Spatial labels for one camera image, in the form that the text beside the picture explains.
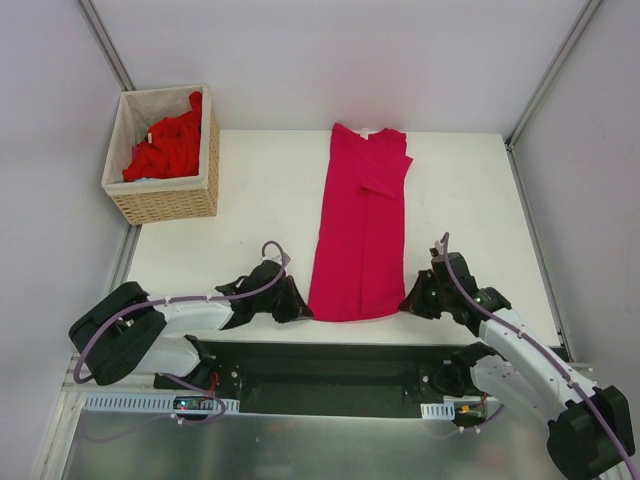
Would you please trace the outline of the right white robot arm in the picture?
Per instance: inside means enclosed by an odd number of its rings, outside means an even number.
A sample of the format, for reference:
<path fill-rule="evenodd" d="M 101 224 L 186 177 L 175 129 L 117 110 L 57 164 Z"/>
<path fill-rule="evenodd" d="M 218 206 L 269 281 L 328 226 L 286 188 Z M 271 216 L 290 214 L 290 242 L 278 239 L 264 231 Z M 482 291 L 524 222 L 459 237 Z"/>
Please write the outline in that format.
<path fill-rule="evenodd" d="M 458 398 L 478 390 L 541 427 L 549 457 L 567 479 L 638 478 L 624 394 L 598 386 L 544 345 L 505 296 L 478 287 L 460 253 L 431 255 L 401 311 L 430 320 L 449 314 L 477 340 L 431 373 L 430 387 Z"/>

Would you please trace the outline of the magenta t shirt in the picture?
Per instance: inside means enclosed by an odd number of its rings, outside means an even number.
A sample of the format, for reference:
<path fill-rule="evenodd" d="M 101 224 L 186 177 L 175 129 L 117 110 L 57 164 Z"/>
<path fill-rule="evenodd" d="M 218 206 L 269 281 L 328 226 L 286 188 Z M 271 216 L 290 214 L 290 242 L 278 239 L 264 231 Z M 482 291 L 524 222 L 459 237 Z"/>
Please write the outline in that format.
<path fill-rule="evenodd" d="M 392 315 L 404 300 L 407 136 L 335 124 L 309 291 L 319 321 Z"/>

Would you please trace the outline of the wicker laundry basket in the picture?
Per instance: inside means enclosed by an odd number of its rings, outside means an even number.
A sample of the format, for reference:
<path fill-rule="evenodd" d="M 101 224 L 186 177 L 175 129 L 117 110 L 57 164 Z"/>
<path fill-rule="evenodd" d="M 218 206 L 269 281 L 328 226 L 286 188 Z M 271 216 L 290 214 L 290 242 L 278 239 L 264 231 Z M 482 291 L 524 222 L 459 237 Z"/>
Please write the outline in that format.
<path fill-rule="evenodd" d="M 165 117 L 191 110 L 189 95 L 202 94 L 199 173 L 196 176 L 125 182 L 132 148 Z M 120 95 L 101 186 L 132 225 L 217 214 L 220 128 L 204 84 L 124 92 Z"/>

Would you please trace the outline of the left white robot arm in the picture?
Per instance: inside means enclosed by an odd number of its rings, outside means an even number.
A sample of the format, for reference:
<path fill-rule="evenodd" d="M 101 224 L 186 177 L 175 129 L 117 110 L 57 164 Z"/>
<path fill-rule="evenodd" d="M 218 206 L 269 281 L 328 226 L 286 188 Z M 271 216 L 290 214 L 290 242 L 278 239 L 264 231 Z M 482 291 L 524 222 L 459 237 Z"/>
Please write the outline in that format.
<path fill-rule="evenodd" d="M 138 282 L 126 282 L 70 327 L 69 339 L 80 354 L 74 382 L 105 386 L 146 371 L 202 388 L 212 367 L 196 334 L 239 328 L 259 313 L 278 324 L 314 317 L 294 277 L 278 261 L 263 260 L 211 295 L 151 300 Z"/>

